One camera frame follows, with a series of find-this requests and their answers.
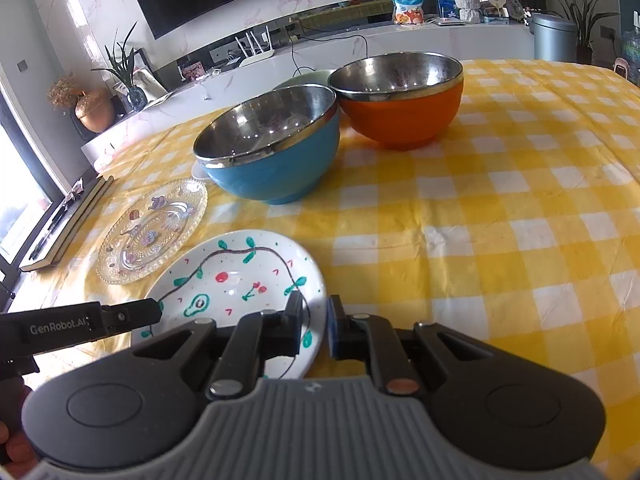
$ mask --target yellow checkered tablecloth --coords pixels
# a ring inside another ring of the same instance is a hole
[[[404,328],[434,319],[572,374],[606,406],[593,461],[624,478],[640,466],[640,91],[599,68],[464,65],[460,113],[440,140],[384,152],[344,120],[333,167],[298,202],[208,185],[206,214],[177,258],[224,232],[273,230],[310,251],[348,312]],[[127,204],[190,175],[193,140],[217,113],[117,153],[105,172],[116,183],[59,266],[29,275],[16,307],[143,297],[161,270],[107,285],[94,271],[100,243]],[[52,374],[127,343],[39,359]],[[323,350],[311,373],[353,371],[362,368]]]

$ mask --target orange bowl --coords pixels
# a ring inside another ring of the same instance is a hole
[[[355,130],[386,148],[412,150],[456,116],[464,72],[452,57],[398,52],[345,65],[329,85]]]

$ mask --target book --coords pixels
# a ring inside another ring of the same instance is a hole
[[[68,248],[73,235],[78,232],[82,222],[86,220],[86,217],[95,207],[97,200],[94,201],[94,198],[101,190],[102,194],[104,194],[107,189],[105,188],[107,182],[109,182],[110,186],[111,182],[113,182],[113,177],[110,177],[109,181],[107,181],[103,176],[99,176],[83,186],[82,195],[69,208],[66,208],[64,201],[58,206],[52,216],[52,220],[43,227],[20,263],[21,271],[29,272],[30,270],[50,266],[58,256],[58,253],[61,252],[62,247],[64,246],[64,250]]]
[[[78,234],[78,231],[82,227],[82,224],[84,224],[87,217],[91,214],[91,211],[94,210],[95,206],[103,197],[103,195],[107,192],[107,190],[111,187],[112,183],[113,183],[113,176],[110,176],[107,179],[107,181],[104,183],[104,185],[96,192],[94,198],[91,200],[89,205],[84,210],[84,213],[82,213],[81,217],[78,219],[78,222],[74,224],[71,231],[69,231],[69,234],[66,236],[65,240],[60,245],[58,252],[53,257],[52,265],[55,265],[56,263],[58,263],[62,259],[62,256],[65,255],[65,251],[67,250],[71,242],[74,240],[74,237],[76,236],[76,234]]]

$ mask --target gray textured handle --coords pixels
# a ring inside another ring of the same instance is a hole
[[[368,377],[260,380],[242,399],[210,404],[153,462],[94,476],[43,462],[27,480],[91,478],[604,480],[588,460],[540,473],[478,462],[440,436],[420,402],[380,394]]]

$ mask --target snack bag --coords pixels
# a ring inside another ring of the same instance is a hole
[[[424,0],[394,0],[394,23],[415,25],[424,23],[422,3]]]

